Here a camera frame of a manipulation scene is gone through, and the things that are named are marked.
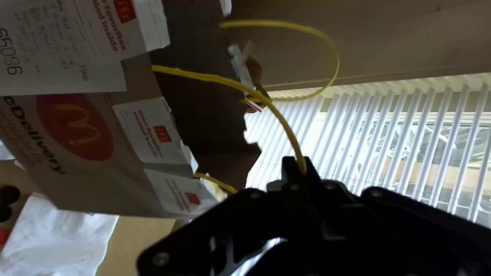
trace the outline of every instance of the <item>yellow cable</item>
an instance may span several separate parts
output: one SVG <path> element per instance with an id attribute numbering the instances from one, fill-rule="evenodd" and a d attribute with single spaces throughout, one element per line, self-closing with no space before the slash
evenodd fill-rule
<path id="1" fill-rule="evenodd" d="M 289 141 L 291 141 L 291 144 L 294 147 L 295 158 L 297 158 L 297 162 L 298 162 L 298 167 L 300 167 L 301 173 L 307 174 L 307 162 L 306 162 L 306 158 L 303 154 L 301 144 L 298 142 L 291 124 L 283 116 L 283 113 L 277 108 L 277 105 L 274 104 L 274 101 L 271 98 L 265 96 L 261 92 L 258 92 L 258 90 L 255 90 L 252 87 L 245 85 L 240 81 L 235 81 L 232 78 L 226 78 L 226 76 L 222 76 L 222 75 L 183 70 L 183 69 L 179 69 L 179 67 L 159 66 L 159 64 L 153 64 L 153 70 L 154 72 L 160 72 L 160 73 L 169 73 L 169 75 L 177 75 L 177 76 L 200 79 L 200 81 L 208 81 L 208 82 L 218 82 L 218 84 L 223 84 L 223 85 L 229 85 L 229 87 L 232 87 L 232 89 L 235 89 L 238 92 L 246 92 L 246 93 L 255 96 L 257 99 L 260 99 L 278 118 L 280 124 L 286 130 L 288 138 L 289 138 Z"/>
<path id="2" fill-rule="evenodd" d="M 215 185 L 222 187 L 223 190 L 226 190 L 228 193 L 232 193 L 235 194 L 237 193 L 237 188 L 217 179 L 217 177 L 212 177 L 211 174 L 205 174 L 205 173 L 195 173 L 197 177 L 203 177 L 203 179 L 208 179 L 211 182 L 214 182 Z"/>
<path id="3" fill-rule="evenodd" d="M 309 93 L 309 95 L 301 95 L 301 96 L 295 96 L 295 98 L 274 98 L 275 101 L 300 101 L 300 99 L 307 99 L 307 98 L 314 98 L 318 96 L 320 93 L 323 93 L 326 89 L 329 89 L 338 78 L 340 75 L 340 66 L 341 66 L 341 55 L 338 50 L 337 43 L 326 35 L 323 30 L 312 27 L 312 26 L 306 26 L 306 24 L 297 24 L 292 21 L 278 21 L 278 20 L 231 20 L 231 21 L 225 21 L 220 24 L 220 27 L 223 29 L 231 29 L 231 27 L 280 27 L 280 29 L 292 29 L 292 30 L 298 30 L 298 32 L 304 32 L 314 36 L 321 38 L 331 49 L 334 49 L 335 52 L 335 73 L 334 76 L 329 76 L 329 82 L 324 84 L 321 89 Z"/>

